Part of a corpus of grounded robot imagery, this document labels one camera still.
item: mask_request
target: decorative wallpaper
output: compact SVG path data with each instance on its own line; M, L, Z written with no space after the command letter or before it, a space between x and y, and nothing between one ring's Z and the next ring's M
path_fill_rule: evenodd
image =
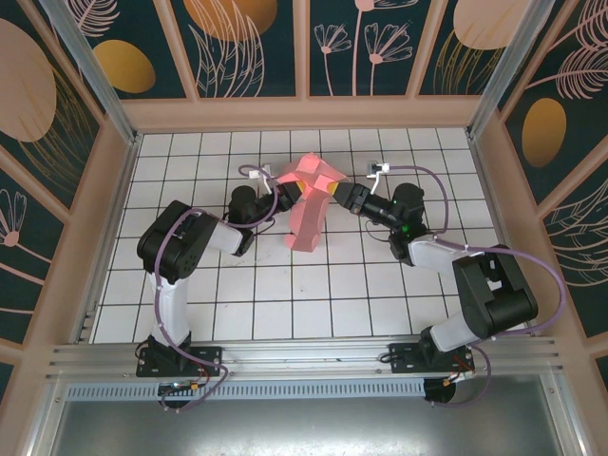
M16 2L0 9L0 149L70 207L99 125Z
M0 170L0 338L23 343L63 229Z
M529 0L449 0L421 95L481 95Z
M506 119L537 202L608 133L608 5L581 0Z
M608 161L544 219L544 226L585 334L608 332Z
M553 8L551 9L551 12L549 13L548 19L546 21L544 21L544 25L542 26L541 31L537 35L536 39L534 40L534 43L530 47L530 50L528 51L527 55L523 59L522 64L520 65L517 72L513 76L513 79L511 80L511 84L509 84L509 86L506 88L506 90L504 91L503 97L498 102L498 108L501 111L503 110L504 105L506 104L509 97L513 93L515 86L520 81L520 77L522 76L523 71L530 64L532 57L534 57L534 54L536 54L536 51L539 49L539 46L541 45L541 42L544 39L544 36L547 34L547 31L549 31L549 29L551 29L551 26L553 25L553 21L555 21L555 18L558 15L558 13L560 12L561 7L563 6L564 2L565 2L565 0L555 0L555 3L553 4Z
M10 375L12 374L13 368L14 366L12 364L0 362L0 405L2 405L2 398L9 387Z
M172 0L201 98L295 95L292 0Z
M312 0L310 94L404 95L429 5Z
M185 97L152 0L65 1L119 98Z

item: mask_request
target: pink geometric block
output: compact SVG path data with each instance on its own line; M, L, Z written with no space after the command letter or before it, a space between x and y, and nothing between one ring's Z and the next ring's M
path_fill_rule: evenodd
M302 201L292 207L289 228L293 234L285 236L285 245L298 252L312 252L320 240L332 196L329 186L343 181L346 176L313 153L287 164L283 172L277 179L279 183L299 181L305 184Z

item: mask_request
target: gray floor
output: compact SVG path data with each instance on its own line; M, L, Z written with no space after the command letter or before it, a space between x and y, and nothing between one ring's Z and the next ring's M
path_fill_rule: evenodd
M538 379L502 377L494 379L484 400L459 409L432 408L421 398L214 401L176 416L155 403L70 403L53 454L550 456L561 451Z

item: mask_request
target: white grid floor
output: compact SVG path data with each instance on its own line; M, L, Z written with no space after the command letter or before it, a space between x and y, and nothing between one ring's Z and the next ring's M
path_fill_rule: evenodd
M257 187L241 164L269 163L273 172L307 152L357 182L370 161L417 164L438 174L450 198L445 238L497 243L475 165L461 128L306 130L146 135L123 211L91 342L139 342L149 334L152 293L137 258L139 237L172 200L221 216L232 190ZM383 178L387 197L401 182L425 190L427 226L443 225L436 182L399 171ZM400 265L388 244L358 219L330 205L324 236L311 254L283 243L289 214L257 236L241 257L208 250L189 283L188 312L195 341L373 336L419 333L459 309L456 286L437 274ZM387 232L370 223L378 238Z

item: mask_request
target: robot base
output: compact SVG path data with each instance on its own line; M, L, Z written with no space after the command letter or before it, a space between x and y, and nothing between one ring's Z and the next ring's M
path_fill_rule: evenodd
M221 364L221 347L190 347L190 354L204 361L214 364ZM204 366L210 377L219 377L218 368ZM190 377L200 376L199 366L194 363L187 363L182 370L176 364L158 362L158 358L150 349L140 350L140 361L138 362L136 376L142 378L163 378L163 377Z

